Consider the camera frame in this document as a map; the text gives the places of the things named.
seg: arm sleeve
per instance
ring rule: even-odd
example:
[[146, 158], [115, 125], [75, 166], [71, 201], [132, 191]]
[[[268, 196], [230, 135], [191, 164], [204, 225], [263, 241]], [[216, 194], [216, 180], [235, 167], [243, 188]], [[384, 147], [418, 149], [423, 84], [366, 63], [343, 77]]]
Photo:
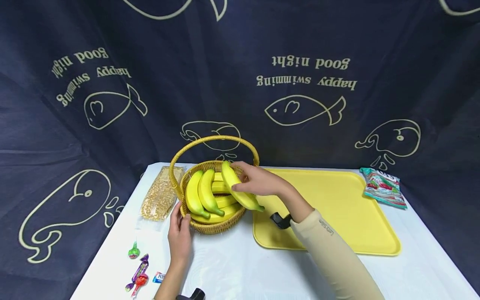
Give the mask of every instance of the arm sleeve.
[[360, 259], [316, 209], [290, 225], [338, 300], [384, 300]]

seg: wicker basket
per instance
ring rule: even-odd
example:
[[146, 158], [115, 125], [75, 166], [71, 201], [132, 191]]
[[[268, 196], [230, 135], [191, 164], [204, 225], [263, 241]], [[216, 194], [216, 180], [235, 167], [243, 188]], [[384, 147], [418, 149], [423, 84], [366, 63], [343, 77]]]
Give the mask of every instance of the wicker basket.
[[[185, 173], [185, 175], [183, 175], [183, 177], [180, 181], [180, 184], [177, 182], [177, 179], [175, 178], [175, 175], [173, 174], [173, 167], [175, 166], [175, 163], [177, 162], [179, 157], [183, 153], [185, 153], [188, 149], [190, 149], [190, 148], [192, 148], [192, 147], [194, 147], [198, 144], [209, 142], [209, 141], [214, 141], [214, 140], [231, 140], [231, 141], [235, 141], [235, 142], [239, 142], [241, 144], [244, 144], [253, 153], [253, 165], [258, 166], [260, 164], [260, 159], [258, 157], [258, 152], [255, 149], [255, 147], [251, 143], [249, 143], [249, 142], [247, 142], [247, 141], [245, 141], [241, 138], [238, 138], [236, 136], [229, 136], [229, 135], [207, 136], [207, 137], [203, 137], [201, 139], [198, 139], [198, 140], [196, 140], [194, 142], [191, 142], [190, 144], [186, 145], [180, 151], [178, 151], [178, 153], [173, 157], [172, 161], [170, 162], [170, 168], [169, 168], [169, 174], [168, 174], [169, 177], [170, 177], [170, 182], [172, 184], [172, 187], [175, 190], [175, 192], [177, 193], [178, 198], [182, 202], [182, 205], [181, 205], [181, 208], [180, 208], [180, 213], [181, 213], [182, 216], [185, 216], [186, 214], [190, 213], [190, 210], [188, 209], [187, 204], [185, 202], [185, 189], [187, 188], [187, 183], [190, 180], [190, 177], [198, 170], [207, 171], [208, 169], [214, 169], [215, 172], [221, 172], [222, 161], [209, 160], [209, 161], [205, 161], [203, 163], [200, 163], [200, 164], [194, 166], [193, 168], [189, 169]], [[235, 173], [237, 175], [240, 175], [241, 169], [234, 168], [234, 170], [235, 170]], [[225, 196], [225, 195], [224, 194], [216, 195], [216, 197], [220, 197], [220, 196]], [[203, 233], [203, 234], [217, 234], [217, 233], [220, 233], [220, 232], [224, 232], [227, 229], [234, 226], [235, 224], [237, 224], [238, 221], [240, 221], [241, 217], [245, 214], [245, 211], [246, 211], [245, 207], [242, 207], [239, 211], [237, 211], [229, 219], [227, 219], [223, 222], [220, 222], [220, 223], [216, 223], [216, 224], [203, 224], [203, 223], [199, 223], [199, 222], [191, 219], [190, 220], [190, 225], [200, 233]]]

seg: yellow banana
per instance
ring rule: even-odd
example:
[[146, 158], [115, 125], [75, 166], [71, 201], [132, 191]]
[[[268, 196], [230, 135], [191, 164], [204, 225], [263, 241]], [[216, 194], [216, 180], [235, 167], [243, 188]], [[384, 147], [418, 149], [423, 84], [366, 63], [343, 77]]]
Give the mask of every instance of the yellow banana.
[[198, 195], [200, 196], [200, 202], [204, 208], [219, 216], [224, 216], [225, 212], [218, 208], [218, 204], [215, 201], [215, 197], [212, 193], [212, 182], [215, 171], [213, 169], [207, 170], [200, 178], [198, 184]]
[[222, 172], [215, 172], [215, 176], [213, 177], [213, 181], [223, 181]]
[[223, 181], [214, 181], [212, 182], [212, 193], [214, 194], [230, 194], [228, 187], [223, 183]]
[[202, 202], [200, 202], [200, 197], [198, 195], [198, 184], [200, 183], [200, 179], [202, 178], [203, 174], [204, 172], [199, 170], [196, 171], [192, 175], [192, 177], [190, 177], [185, 191], [185, 200], [187, 202], [188, 209], [192, 213], [192, 218], [193, 214], [197, 214], [205, 219], [209, 219], [210, 214], [204, 210], [204, 207], [202, 206]]
[[218, 216], [218, 215], [215, 215], [215, 214], [211, 214], [209, 219], [205, 219], [202, 216], [192, 214], [192, 219], [194, 219], [197, 222], [205, 223], [205, 224], [219, 223], [219, 222], [228, 220], [240, 209], [241, 209], [240, 203], [235, 203], [235, 204], [232, 204], [232, 205], [229, 205], [229, 206], [226, 206], [226, 207], [223, 208], [223, 210], [225, 211], [224, 216]]
[[240, 203], [243, 207], [250, 210], [258, 210], [259, 212], [265, 210], [264, 206], [258, 204], [255, 195], [246, 192], [235, 192], [231, 190], [232, 185], [241, 183], [241, 181], [235, 174], [235, 171], [230, 167], [230, 163], [228, 161], [224, 161], [222, 163], [222, 178], [223, 182], [228, 187], [232, 196], [235, 197], [238, 203]]
[[218, 208], [224, 208], [226, 206], [237, 203], [237, 200], [232, 195], [217, 197], [217, 198], [215, 198], [215, 201], [218, 205]]

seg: basket handle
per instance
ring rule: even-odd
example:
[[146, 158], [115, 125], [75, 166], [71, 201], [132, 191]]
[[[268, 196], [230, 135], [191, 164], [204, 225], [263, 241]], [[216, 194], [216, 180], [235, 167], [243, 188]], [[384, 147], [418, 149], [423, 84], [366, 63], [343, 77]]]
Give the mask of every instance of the basket handle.
[[177, 194], [179, 199], [182, 199], [182, 190], [180, 188], [180, 183], [177, 182], [177, 179], [175, 178], [175, 174], [173, 173], [173, 167], [175, 166], [175, 163], [177, 160], [180, 158], [182, 154], [184, 154], [188, 149], [209, 141], [214, 141], [214, 140], [230, 140], [230, 141], [235, 141], [239, 142], [240, 144], [244, 144], [247, 146], [250, 151], [253, 153], [253, 165], [254, 166], [259, 166], [260, 165], [260, 158], [258, 157], [258, 152], [257, 149], [248, 141], [245, 141], [242, 138], [236, 137], [236, 136], [231, 136], [231, 135], [211, 135], [211, 136], [206, 136], [203, 138], [200, 138], [198, 140], [195, 140], [189, 144], [187, 144], [185, 147], [183, 147], [180, 151], [175, 154], [175, 156], [172, 158], [172, 161], [170, 162], [170, 168], [168, 169], [168, 176], [170, 177], [170, 182], [172, 184], [173, 189], [175, 190], [175, 193]]

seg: fish drawing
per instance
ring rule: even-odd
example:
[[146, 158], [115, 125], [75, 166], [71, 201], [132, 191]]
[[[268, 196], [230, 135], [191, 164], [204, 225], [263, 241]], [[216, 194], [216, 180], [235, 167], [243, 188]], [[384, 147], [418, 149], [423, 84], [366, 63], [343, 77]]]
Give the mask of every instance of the fish drawing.
[[440, 3], [440, 6], [445, 11], [445, 13], [447, 13], [447, 14], [453, 16], [453, 17], [463, 17], [463, 16], [467, 16], [469, 14], [480, 12], [480, 7], [475, 7], [475, 8], [472, 8], [470, 10], [469, 9], [464, 9], [462, 12], [460, 12], [458, 10], [454, 11], [448, 5], [447, 0], [438, 0], [438, 2]]
[[[176, 11], [174, 11], [170, 14], [165, 14], [165, 15], [152, 15], [152, 14], [149, 14], [149, 13], [139, 9], [138, 7], [133, 5], [128, 0], [123, 0], [123, 2], [125, 2], [126, 4], [128, 4], [128, 6], [130, 6], [132, 9], [134, 9], [136, 12], [140, 13], [141, 15], [143, 15], [147, 18], [161, 21], [161, 20], [168, 20], [168, 19], [174, 18], [174, 17], [178, 16], [179, 14], [181, 14], [184, 10], [187, 9], [187, 7], [190, 5], [192, 0], [187, 0], [179, 9], [177, 9]], [[215, 0], [210, 0], [210, 3], [212, 4], [212, 8], [215, 12], [216, 21], [218, 22], [218, 21], [220, 21], [220, 19], [223, 17], [225, 12], [227, 11], [227, 0], [223, 0], [223, 8], [222, 8], [221, 12], [218, 12], [218, 8], [215, 4]]]
[[[230, 135], [241, 138], [240, 131], [232, 123], [215, 121], [192, 121], [182, 125], [180, 135], [186, 141], [196, 141], [202, 137], [211, 135]], [[234, 153], [227, 153], [235, 150], [240, 143], [230, 140], [214, 140], [203, 143], [212, 150], [225, 152], [220, 154], [216, 160], [229, 160], [237, 158]]]
[[[115, 196], [109, 201], [110, 192], [110, 179], [105, 173], [95, 169], [78, 172], [52, 191], [28, 214], [20, 226], [20, 244], [35, 251], [27, 261], [32, 264], [46, 261], [51, 256], [52, 247], [63, 235], [61, 227], [83, 224], [103, 208], [114, 208], [119, 198]], [[118, 206], [115, 212], [120, 213], [122, 208], [123, 205]], [[39, 223], [45, 222], [46, 217], [49, 219], [46, 223], [50, 224], [41, 227]], [[110, 228], [114, 215], [104, 212], [103, 217], [105, 226]]]
[[415, 121], [397, 119], [377, 126], [363, 142], [356, 142], [355, 148], [375, 146], [379, 156], [370, 164], [370, 167], [373, 168], [379, 164], [378, 168], [386, 171], [388, 169], [387, 164], [394, 165], [396, 163], [390, 155], [396, 157], [413, 155], [418, 150], [420, 139], [420, 126]]
[[310, 121], [321, 115], [329, 119], [329, 126], [335, 125], [342, 120], [342, 111], [347, 102], [341, 96], [330, 107], [322, 102], [304, 95], [290, 95], [280, 98], [265, 108], [265, 114], [280, 126], [294, 126]]
[[102, 130], [116, 119], [120, 118], [133, 105], [142, 116], [148, 112], [147, 105], [140, 99], [140, 95], [127, 84], [128, 95], [116, 92], [96, 92], [87, 96], [84, 101], [84, 111], [88, 125]]

